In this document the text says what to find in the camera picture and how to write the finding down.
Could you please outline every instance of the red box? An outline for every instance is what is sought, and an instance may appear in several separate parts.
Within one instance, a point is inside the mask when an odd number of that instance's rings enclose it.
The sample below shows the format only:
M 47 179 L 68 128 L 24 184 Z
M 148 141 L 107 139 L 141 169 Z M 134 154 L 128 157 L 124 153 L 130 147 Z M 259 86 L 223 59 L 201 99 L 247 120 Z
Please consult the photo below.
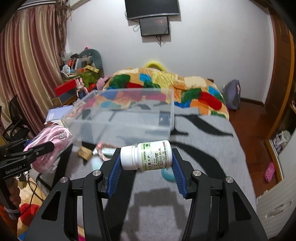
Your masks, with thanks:
M 76 87 L 76 80 L 68 80 L 67 82 L 63 83 L 62 85 L 56 87 L 54 90 L 57 96 L 62 95 L 63 93 L 68 92 Z

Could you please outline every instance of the transparent storage box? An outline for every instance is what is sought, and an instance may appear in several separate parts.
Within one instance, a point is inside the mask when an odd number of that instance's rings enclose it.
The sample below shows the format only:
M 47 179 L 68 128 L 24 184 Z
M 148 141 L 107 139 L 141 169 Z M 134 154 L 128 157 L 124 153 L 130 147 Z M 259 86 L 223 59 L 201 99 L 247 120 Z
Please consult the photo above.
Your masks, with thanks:
M 78 140 L 122 147 L 169 140 L 174 128 L 170 89 L 94 90 L 62 119 Z

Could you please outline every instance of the gray bag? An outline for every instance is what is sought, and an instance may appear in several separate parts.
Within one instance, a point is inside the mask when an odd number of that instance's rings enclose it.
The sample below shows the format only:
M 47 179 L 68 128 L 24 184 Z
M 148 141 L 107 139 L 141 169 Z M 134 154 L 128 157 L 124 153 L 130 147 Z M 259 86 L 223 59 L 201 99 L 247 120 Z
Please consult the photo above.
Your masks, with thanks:
M 238 80 L 232 80 L 224 86 L 222 95 L 229 110 L 240 109 L 240 84 Z

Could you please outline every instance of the colorful blanket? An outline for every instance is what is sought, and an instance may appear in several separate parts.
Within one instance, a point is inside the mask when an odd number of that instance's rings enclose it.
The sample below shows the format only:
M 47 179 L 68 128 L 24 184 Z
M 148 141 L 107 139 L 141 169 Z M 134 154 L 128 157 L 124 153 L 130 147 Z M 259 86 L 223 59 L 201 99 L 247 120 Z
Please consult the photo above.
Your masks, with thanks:
M 115 72 L 104 86 L 104 89 L 119 88 L 173 89 L 176 106 L 196 107 L 201 115 L 218 115 L 229 119 L 222 94 L 206 78 L 182 77 L 153 68 L 125 69 Z

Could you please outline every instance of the hand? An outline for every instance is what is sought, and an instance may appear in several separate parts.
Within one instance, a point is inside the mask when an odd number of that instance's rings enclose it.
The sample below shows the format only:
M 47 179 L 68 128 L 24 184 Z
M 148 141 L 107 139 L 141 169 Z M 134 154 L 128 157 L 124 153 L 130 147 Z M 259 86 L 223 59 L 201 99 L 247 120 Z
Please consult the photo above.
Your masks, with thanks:
M 13 178 L 13 181 L 11 185 L 8 187 L 8 191 L 11 194 L 9 196 L 10 201 L 13 203 L 15 206 L 19 206 L 21 202 L 20 198 L 20 189 L 17 186 L 17 180 Z

